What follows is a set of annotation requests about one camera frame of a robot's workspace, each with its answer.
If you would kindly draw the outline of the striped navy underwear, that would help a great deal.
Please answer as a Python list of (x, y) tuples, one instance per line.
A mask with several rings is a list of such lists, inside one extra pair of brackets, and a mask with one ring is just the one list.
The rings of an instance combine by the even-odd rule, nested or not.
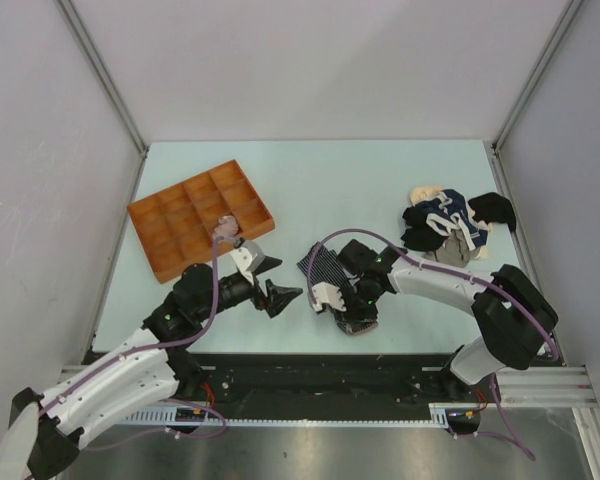
[(378, 322), (375, 306), (362, 308), (360, 315), (354, 313), (355, 291), (351, 279), (337, 260), (337, 255), (333, 250), (314, 244), (308, 253), (297, 262), (300, 271), (307, 275), (309, 260), (315, 249), (317, 249), (317, 253), (311, 269), (311, 285), (325, 282), (338, 287), (347, 308), (346, 311), (339, 311), (330, 306), (325, 308), (332, 314), (337, 327), (346, 335), (359, 335), (376, 328)]

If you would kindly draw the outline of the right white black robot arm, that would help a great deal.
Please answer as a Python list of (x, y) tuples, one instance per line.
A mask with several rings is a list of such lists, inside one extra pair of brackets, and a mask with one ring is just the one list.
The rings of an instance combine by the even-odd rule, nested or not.
[(554, 308), (513, 265), (471, 273), (392, 247), (377, 253), (357, 240), (337, 259), (356, 279), (345, 296), (348, 313), (376, 315), (378, 300), (390, 293), (428, 298), (474, 317), (480, 336), (454, 353), (441, 376), (442, 391), (453, 401), (466, 400), (481, 380), (505, 367), (528, 369), (558, 323)]

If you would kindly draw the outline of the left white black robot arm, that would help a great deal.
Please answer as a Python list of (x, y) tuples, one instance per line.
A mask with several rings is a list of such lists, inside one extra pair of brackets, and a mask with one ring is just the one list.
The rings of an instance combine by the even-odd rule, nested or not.
[(303, 292), (259, 283), (259, 274), (280, 265), (277, 258), (239, 248), (234, 262), (236, 272), (226, 277), (210, 265), (190, 265), (116, 349), (41, 393), (30, 387), (17, 393), (0, 444), (0, 479), (53, 479), (127, 416), (163, 400), (194, 397), (203, 371), (187, 349), (217, 314), (250, 302), (275, 317)]

